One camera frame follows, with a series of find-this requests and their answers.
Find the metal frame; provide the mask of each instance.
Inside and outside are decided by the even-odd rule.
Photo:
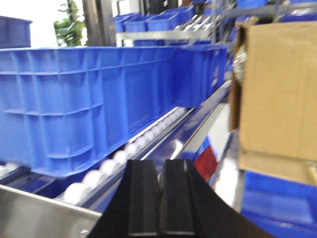
[[[258,16],[258,17],[273,17],[273,22],[278,22],[280,18],[285,14],[298,15],[300,13],[310,14],[317,12],[317,3],[307,2],[307,3],[296,3],[290,5],[280,5],[278,2],[276,5],[268,5],[265,7],[255,7],[255,8],[234,8],[225,9],[220,14],[220,39],[222,42],[226,42],[228,35],[232,29],[226,31],[224,29],[225,20],[228,18],[236,18],[239,16]]]
[[[109,0],[82,0],[90,46],[115,46],[115,26]]]
[[[0,185],[0,237],[79,238],[100,213]]]

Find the metal pole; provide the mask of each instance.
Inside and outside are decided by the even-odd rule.
[[[82,0],[90,46],[115,46],[110,0]]]

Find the metal shelving rack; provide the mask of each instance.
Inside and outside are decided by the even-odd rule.
[[[124,40],[189,40],[189,44],[197,40],[209,40],[216,43],[216,29],[220,20],[220,16],[217,14],[218,10],[231,9],[234,2],[232,0],[215,0],[213,6],[213,13],[210,16],[195,15],[190,21],[176,27],[174,30],[121,32],[116,33],[116,40],[117,42]]]

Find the roller conveyor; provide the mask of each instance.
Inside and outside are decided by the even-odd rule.
[[[181,157],[182,153],[189,147],[193,148],[192,142],[195,140],[202,142],[207,133],[201,135],[201,131],[206,130],[204,124],[208,123],[210,128],[218,117],[220,102],[227,95],[230,84],[230,81],[223,84],[200,108],[188,110],[133,159],[152,160],[156,170],[160,173],[166,159]],[[93,227],[101,215],[100,212],[103,212],[108,206],[121,181],[124,168],[125,165],[119,167],[110,177],[85,196],[77,206],[61,202],[58,197],[57,199],[51,199],[35,195],[42,195],[43,191],[45,189],[49,190],[50,186],[58,186],[58,181],[47,179],[46,183],[40,187],[42,189],[33,191],[35,194],[1,185],[0,203],[6,204],[6,206],[1,207],[3,213],[0,217],[0,237],[21,237],[20,231],[13,229],[14,227],[20,227],[21,223],[29,231],[23,236],[26,238],[33,237],[34,234],[37,237],[79,237],[81,232],[85,233],[86,230],[89,231]],[[15,182],[25,176],[25,172],[28,175],[33,174],[29,171],[23,173],[23,170],[23,168],[18,168],[1,181],[12,178],[13,181],[11,182]],[[17,173],[20,173],[22,177],[12,177]],[[82,177],[83,175],[78,176],[78,178],[74,178],[74,181],[76,179],[81,180]]]

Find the blue storage bin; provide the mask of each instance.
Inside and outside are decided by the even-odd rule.
[[[168,31],[173,30],[179,24],[179,14],[166,13],[157,15],[148,20],[149,31]]]
[[[176,48],[173,95],[175,104],[199,107],[224,83],[228,45],[194,45]]]
[[[205,3],[206,0],[192,0],[192,3]]]
[[[278,238],[313,238],[316,198],[317,187],[246,172],[242,214]]]
[[[129,32],[140,32],[148,30],[148,20],[153,18],[155,15],[144,15],[134,17],[124,23],[126,31]]]
[[[290,223],[272,221],[258,216],[245,214],[244,216],[276,238],[317,238],[316,230],[306,229]]]
[[[169,48],[0,50],[0,158],[65,177],[170,111]]]
[[[304,14],[304,15],[285,15],[282,18],[283,22],[292,22],[292,21],[316,21],[317,13],[315,14]]]
[[[291,0],[291,3],[317,2],[317,0]]]
[[[138,40],[134,46],[164,46],[164,40]]]
[[[192,19],[195,15],[195,7],[194,6],[181,6],[177,8],[168,9],[161,13],[161,15],[165,14],[177,14],[179,15],[179,23],[185,23]]]
[[[237,0],[237,8],[263,7],[267,0]]]
[[[119,15],[115,16],[114,19],[114,24],[115,24],[115,31],[116,32],[124,32],[125,31],[125,25],[124,23],[134,17],[140,16],[139,12],[133,12],[129,13],[126,15]]]
[[[31,47],[32,21],[0,16],[0,48]]]
[[[204,10],[204,15],[211,15],[212,13],[213,13],[213,9],[211,8]]]

